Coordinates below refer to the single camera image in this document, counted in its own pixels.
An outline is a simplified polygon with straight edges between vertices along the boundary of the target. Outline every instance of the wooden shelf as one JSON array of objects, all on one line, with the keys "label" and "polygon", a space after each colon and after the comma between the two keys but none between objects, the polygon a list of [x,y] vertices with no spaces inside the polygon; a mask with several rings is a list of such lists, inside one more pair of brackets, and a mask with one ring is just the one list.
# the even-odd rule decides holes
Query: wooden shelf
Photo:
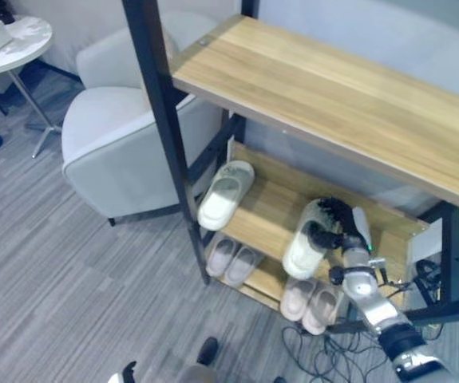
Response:
[{"label": "wooden shelf", "polygon": [[279,311],[279,304],[283,296],[286,281],[287,274],[280,263],[266,258],[237,290],[261,302],[265,306]]},{"label": "wooden shelf", "polygon": [[171,68],[178,89],[459,205],[452,93],[240,15]]},{"label": "wooden shelf", "polygon": [[[232,220],[222,230],[225,235],[262,251],[274,259],[282,270],[279,262],[295,233],[302,209],[314,198],[332,195],[364,208],[371,227],[375,254],[387,259],[387,272],[391,280],[404,280],[409,240],[425,230],[428,227],[426,223],[290,168],[243,145],[234,144],[232,156],[252,164],[256,180]],[[284,184],[294,185],[299,191],[292,191]],[[340,262],[339,252],[328,255],[320,264],[316,278],[328,282],[328,270]]]}]

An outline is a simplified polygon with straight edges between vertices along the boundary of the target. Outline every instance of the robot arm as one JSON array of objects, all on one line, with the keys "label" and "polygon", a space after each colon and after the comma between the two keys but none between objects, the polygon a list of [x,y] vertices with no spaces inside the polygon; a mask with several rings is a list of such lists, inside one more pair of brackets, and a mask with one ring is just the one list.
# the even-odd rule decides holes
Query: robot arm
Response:
[{"label": "robot arm", "polygon": [[433,355],[422,336],[408,318],[387,298],[382,296],[370,267],[370,252],[365,234],[362,235],[354,221],[352,208],[338,199],[326,199],[326,213],[340,222],[342,233],[319,230],[313,224],[308,237],[312,244],[325,248],[342,247],[344,268],[339,277],[342,289],[363,316],[369,331],[378,342],[402,381],[458,382]]}]

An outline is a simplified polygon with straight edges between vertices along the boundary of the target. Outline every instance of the table leg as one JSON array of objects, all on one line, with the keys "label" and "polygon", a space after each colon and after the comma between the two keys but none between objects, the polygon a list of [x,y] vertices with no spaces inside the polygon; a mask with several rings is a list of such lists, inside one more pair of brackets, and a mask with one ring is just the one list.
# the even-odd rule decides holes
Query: table leg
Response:
[{"label": "table leg", "polygon": [[20,92],[22,92],[24,98],[27,99],[29,104],[34,108],[34,111],[41,117],[43,121],[45,121],[45,131],[42,133],[41,138],[39,139],[39,142],[36,145],[34,152],[32,153],[32,158],[36,158],[36,156],[38,156],[38,153],[41,151],[43,144],[45,143],[46,137],[48,137],[48,135],[52,132],[61,133],[61,128],[54,125],[52,121],[50,121],[50,119],[47,117],[47,115],[45,115],[43,109],[41,109],[41,107],[38,105],[35,99],[32,98],[29,90],[25,87],[25,85],[22,82],[22,79],[20,79],[18,74],[13,70],[10,70],[8,74],[10,75],[11,80],[13,80],[16,87],[20,90]]}]

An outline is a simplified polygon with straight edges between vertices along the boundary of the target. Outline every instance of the black metal frame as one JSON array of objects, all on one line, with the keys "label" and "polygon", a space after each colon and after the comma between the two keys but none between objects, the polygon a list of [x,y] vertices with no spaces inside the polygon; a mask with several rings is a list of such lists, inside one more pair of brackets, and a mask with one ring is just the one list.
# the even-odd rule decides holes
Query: black metal frame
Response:
[{"label": "black metal frame", "polygon": [[[184,154],[180,123],[176,112],[177,104],[186,97],[186,93],[175,89],[172,85],[157,0],[122,0],[122,2],[140,71],[155,114],[158,133],[164,145],[165,156],[180,201],[180,208],[187,221],[196,261],[204,283],[209,284],[210,277],[206,273],[204,248],[214,233],[208,232],[204,237],[201,235],[200,226],[196,219],[197,203],[193,195],[192,185],[214,160],[218,165],[224,162],[225,148],[233,135],[237,140],[243,142],[245,119],[238,115],[233,115],[227,119],[222,129],[189,168]],[[257,14],[258,4],[257,0],[243,0],[242,13],[248,16]]]},{"label": "black metal frame", "polygon": [[[224,162],[226,143],[234,135],[243,142],[245,136],[245,118],[233,115],[226,118],[224,126],[212,139],[208,147],[200,154],[189,168],[184,154],[184,146],[176,112],[177,104],[186,96],[174,88],[171,73],[164,50],[164,40],[160,24],[157,0],[122,0],[126,18],[137,52],[140,71],[148,92],[148,97],[155,114],[156,125],[168,166],[174,180],[174,187],[180,201],[180,208],[187,221],[188,233],[192,241],[196,260],[204,283],[210,278],[206,273],[204,248],[214,235],[208,232],[201,236],[196,220],[197,204],[192,192],[193,183],[198,180],[208,165],[214,160],[220,165]],[[256,17],[259,0],[242,0],[241,14]],[[459,208],[448,203],[437,205],[421,218],[433,222],[442,218],[442,300],[426,309],[410,311],[407,315],[414,323],[449,322],[459,320]],[[362,330],[362,323],[348,321],[332,326],[333,332]]]}]

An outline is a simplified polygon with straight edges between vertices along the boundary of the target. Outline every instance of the shoe rack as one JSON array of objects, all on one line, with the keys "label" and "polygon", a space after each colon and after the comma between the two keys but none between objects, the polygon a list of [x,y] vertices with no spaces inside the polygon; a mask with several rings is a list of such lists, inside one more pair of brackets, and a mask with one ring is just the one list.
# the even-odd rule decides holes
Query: shoe rack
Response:
[{"label": "shoe rack", "polygon": [[[168,61],[156,0],[122,0],[148,98],[199,265],[206,246],[192,185],[224,158],[230,136],[244,142],[246,118],[423,189],[442,199],[419,219],[293,169],[241,144],[234,158],[257,179],[222,232],[267,257],[240,291],[274,309],[286,275],[280,260],[305,204],[333,195],[361,206],[376,255],[391,280],[405,277],[412,236],[442,219],[441,298],[407,312],[415,324],[459,320],[459,96],[320,41],[257,20],[258,0]],[[190,166],[176,105],[187,93],[234,112]],[[339,262],[333,254],[330,262]],[[326,279],[324,261],[317,278]],[[362,330],[352,322],[338,331]]]},{"label": "shoe rack", "polygon": [[[242,144],[232,144],[231,157],[251,164],[256,177],[232,220],[221,232],[266,255],[239,289],[242,293],[278,309],[287,280],[281,262],[302,210],[313,199],[327,196],[364,209],[370,224],[374,255],[386,259],[389,280],[406,280],[410,240],[422,233],[428,227],[427,223],[301,172],[263,153],[254,152]],[[315,277],[329,282],[329,269],[341,263],[340,251],[328,254]],[[386,295],[394,292],[394,288],[389,286],[381,290]],[[402,294],[392,297],[399,306],[402,305],[402,298]]]}]

